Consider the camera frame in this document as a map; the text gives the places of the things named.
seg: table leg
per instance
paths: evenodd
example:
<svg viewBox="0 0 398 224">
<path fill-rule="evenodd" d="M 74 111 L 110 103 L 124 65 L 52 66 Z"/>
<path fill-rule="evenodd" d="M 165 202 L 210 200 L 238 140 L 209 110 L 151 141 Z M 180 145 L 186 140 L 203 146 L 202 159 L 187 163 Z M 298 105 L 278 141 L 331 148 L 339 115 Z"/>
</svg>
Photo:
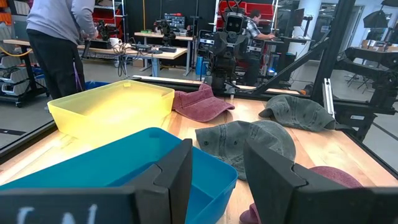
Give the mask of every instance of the table leg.
<svg viewBox="0 0 398 224">
<path fill-rule="evenodd" d="M 147 44 L 147 37 L 144 37 L 144 44 Z M 148 63 L 148 59 L 144 59 L 144 68 L 140 69 L 140 72 L 143 72 L 145 70 L 147 70 L 148 68 L 150 68 L 150 65 Z"/>
<path fill-rule="evenodd" d="M 152 77 L 158 77 L 160 73 L 160 61 L 158 58 L 152 59 Z"/>
<path fill-rule="evenodd" d="M 184 76 L 188 76 L 189 72 L 191 71 L 191 67 L 190 67 L 190 56 L 191 56 L 191 41 L 188 41 L 188 50 L 187 50 L 187 65 L 185 67 L 185 73 Z"/>
<path fill-rule="evenodd" d="M 124 59 L 124 71 L 126 71 L 126 78 L 128 77 L 128 73 L 127 73 L 127 61 L 129 59 L 129 56 L 126 55 L 126 58 Z"/>
<path fill-rule="evenodd" d="M 21 46 L 21 50 L 22 53 L 26 53 L 27 52 L 27 46 Z M 29 85 L 30 88 L 32 90 L 36 90 L 37 86 L 36 86 L 36 80 L 35 80 L 35 75 L 33 73 L 33 69 L 32 69 L 32 65 L 30 64 L 30 58 L 29 58 L 29 54 L 22 56 L 22 59 L 25 62 L 25 66 L 26 66 L 26 71 L 27 71 L 27 75 L 29 77 Z"/>
</svg>

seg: red storage bin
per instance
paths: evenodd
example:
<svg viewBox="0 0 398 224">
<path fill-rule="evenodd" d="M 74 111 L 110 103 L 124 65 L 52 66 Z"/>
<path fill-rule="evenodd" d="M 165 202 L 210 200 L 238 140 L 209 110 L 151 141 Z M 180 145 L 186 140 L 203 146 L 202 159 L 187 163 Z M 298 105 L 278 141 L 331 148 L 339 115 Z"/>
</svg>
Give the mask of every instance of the red storage bin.
<svg viewBox="0 0 398 224">
<path fill-rule="evenodd" d="M 235 2 L 229 2 L 229 5 L 231 7 L 235 6 Z M 254 9 L 258 9 L 261 12 L 261 19 L 267 19 L 267 20 L 272 20 L 274 17 L 274 7 L 271 4 L 257 4 L 257 3 L 246 3 L 246 2 L 241 2 L 239 4 L 239 7 L 243 8 L 245 11 L 245 15 L 249 16 L 251 11 Z M 220 10 L 218 11 L 218 15 L 220 16 L 221 13 L 224 13 L 225 10 L 228 8 L 228 5 L 226 4 L 226 1 L 222 1 L 220 5 Z M 218 29 L 222 29 L 224 27 L 224 22 L 222 18 L 217 19 L 217 26 Z"/>
<path fill-rule="evenodd" d="M 0 22 L 4 22 L 7 26 L 12 24 L 11 13 L 0 12 Z"/>
<path fill-rule="evenodd" d="M 258 9 L 261 12 L 261 19 L 272 20 L 274 17 L 274 7 L 271 4 L 247 3 L 246 15 L 250 15 L 251 11 Z"/>
<path fill-rule="evenodd" d="M 0 7 L 8 7 L 7 0 L 0 0 Z"/>
<path fill-rule="evenodd" d="M 229 5 L 231 6 L 231 7 L 234 7 L 235 6 L 235 2 L 234 1 L 230 1 L 229 2 Z M 240 4 L 239 4 L 239 7 L 240 8 L 243 8 L 244 9 L 244 11 L 246 12 L 246 2 L 241 2 Z M 219 9 L 218 9 L 218 14 L 219 15 L 221 15 L 220 13 L 221 12 L 225 12 L 225 10 L 228 8 L 228 5 L 226 4 L 226 1 L 222 1 L 221 2 L 221 5 L 220 5 L 220 7 L 219 7 Z"/>
<path fill-rule="evenodd" d="M 120 9 L 117 9 L 116 15 L 120 15 Z M 99 22 L 100 20 L 104 20 L 106 24 L 114 24 L 114 16 L 113 10 L 109 9 L 95 9 L 93 13 L 93 20 L 94 22 Z M 122 17 L 116 18 L 116 25 L 120 25 L 122 21 Z"/>
</svg>

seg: person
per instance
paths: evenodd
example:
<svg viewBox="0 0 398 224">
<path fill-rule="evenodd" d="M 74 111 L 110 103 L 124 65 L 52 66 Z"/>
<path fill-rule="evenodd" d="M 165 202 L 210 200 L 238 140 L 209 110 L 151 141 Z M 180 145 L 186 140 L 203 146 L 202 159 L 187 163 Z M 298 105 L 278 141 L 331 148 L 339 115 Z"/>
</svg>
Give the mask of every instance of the person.
<svg viewBox="0 0 398 224">
<path fill-rule="evenodd" d="M 35 0 L 27 34 L 53 99 L 85 89 L 77 46 L 98 36 L 93 22 L 95 0 Z"/>
<path fill-rule="evenodd" d="M 262 34 L 257 28 L 258 23 L 261 19 L 261 12 L 257 9 L 251 11 L 248 19 L 248 26 L 246 27 L 246 36 L 249 38 L 249 46 L 253 39 L 260 40 L 271 40 L 275 38 L 274 34 Z M 244 75 L 244 81 L 248 86 L 254 86 L 257 83 L 257 78 L 259 76 L 260 60 L 255 57 L 251 57 L 246 54 L 245 62 L 248 64 L 248 69 Z"/>
</svg>

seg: black pants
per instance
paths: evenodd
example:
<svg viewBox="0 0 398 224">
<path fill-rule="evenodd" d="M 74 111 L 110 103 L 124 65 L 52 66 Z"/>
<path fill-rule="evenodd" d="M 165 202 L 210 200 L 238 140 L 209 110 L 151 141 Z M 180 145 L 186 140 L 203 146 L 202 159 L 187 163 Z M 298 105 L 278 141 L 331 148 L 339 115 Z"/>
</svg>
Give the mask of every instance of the black pants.
<svg viewBox="0 0 398 224">
<path fill-rule="evenodd" d="M 45 84 L 53 99 L 81 91 L 80 86 L 76 84 L 73 62 L 80 77 L 82 90 L 85 89 L 83 64 L 76 44 L 36 30 L 28 29 L 27 34 L 30 46 L 44 72 Z"/>
<path fill-rule="evenodd" d="M 244 57 L 244 61 L 248 64 L 248 69 L 244 74 L 245 85 L 247 86 L 255 86 L 257 83 L 257 79 L 260 74 L 260 59 L 250 56 L 246 54 Z"/>
</svg>

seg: wooden table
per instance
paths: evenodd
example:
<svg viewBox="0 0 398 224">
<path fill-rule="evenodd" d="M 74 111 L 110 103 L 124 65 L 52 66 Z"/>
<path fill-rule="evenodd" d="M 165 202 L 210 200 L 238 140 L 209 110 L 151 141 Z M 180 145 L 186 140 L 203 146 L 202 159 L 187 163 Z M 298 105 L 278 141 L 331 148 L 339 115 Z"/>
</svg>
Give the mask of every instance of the wooden table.
<svg viewBox="0 0 398 224">
<path fill-rule="evenodd" d="M 23 41 L 23 40 L 4 40 L 3 41 L 5 44 L 16 44 L 16 45 L 23 45 L 23 46 L 30 46 L 30 43 L 28 41 Z M 79 45 L 77 47 L 79 50 L 84 50 L 85 46 L 84 45 Z M 96 49 L 96 48 L 90 48 L 90 52 L 93 53 L 99 53 L 99 54 L 108 54 L 108 55 L 116 55 L 113 51 L 113 49 Z M 174 60 L 178 58 L 179 56 L 187 53 L 187 49 L 185 48 L 177 48 L 177 51 L 175 53 L 170 53 L 170 52 L 164 52 L 162 54 L 147 54 L 147 55 L 142 55 L 138 54 L 138 58 L 143 58 L 143 59 L 149 59 L 152 60 L 152 75 L 154 77 L 159 76 L 160 72 L 160 62 L 159 59 L 169 59 L 169 60 Z M 133 49 L 128 49 L 126 50 L 126 55 L 125 57 L 136 57 L 137 56 L 137 51 Z"/>
<path fill-rule="evenodd" d="M 276 91 L 292 93 L 292 91 L 288 90 Z M 192 121 L 173 111 L 161 122 L 160 127 L 181 139 L 192 138 L 194 145 L 198 147 L 196 129 L 237 120 L 258 121 L 260 119 L 258 113 L 264 109 L 265 103 L 242 99 L 231 101 L 225 98 L 224 100 L 235 105 L 235 110 L 224 112 L 207 123 Z M 336 167 L 351 174 L 364 186 L 398 186 L 398 180 L 341 131 L 312 133 L 293 128 L 286 128 L 286 130 L 295 143 L 297 151 L 296 163 L 307 168 L 315 166 Z M 89 144 L 55 131 L 16 157 L 0 165 L 0 185 L 90 150 L 93 150 L 93 147 Z M 218 223 L 239 223 L 240 214 L 247 210 L 251 203 L 253 203 L 253 198 L 248 184 L 238 180 L 226 212 Z"/>
<path fill-rule="evenodd" d="M 150 33 L 150 34 L 145 34 L 142 32 L 135 32 L 134 35 L 139 36 L 139 37 L 144 37 L 144 44 L 147 44 L 147 38 L 163 38 L 163 34 L 156 34 L 156 33 Z M 184 76 L 187 76 L 191 70 L 190 67 L 190 56 L 191 56 L 191 43 L 193 41 L 193 37 L 183 37 L 183 36 L 176 36 L 175 37 L 176 40 L 182 40 L 182 41 L 187 41 L 188 42 L 188 52 L 187 52 L 187 64 L 186 64 L 186 69 L 185 69 L 185 73 L 183 74 Z M 146 69 L 149 68 L 149 64 L 147 60 L 144 60 L 144 68 L 141 69 L 141 71 L 144 71 Z"/>
</svg>

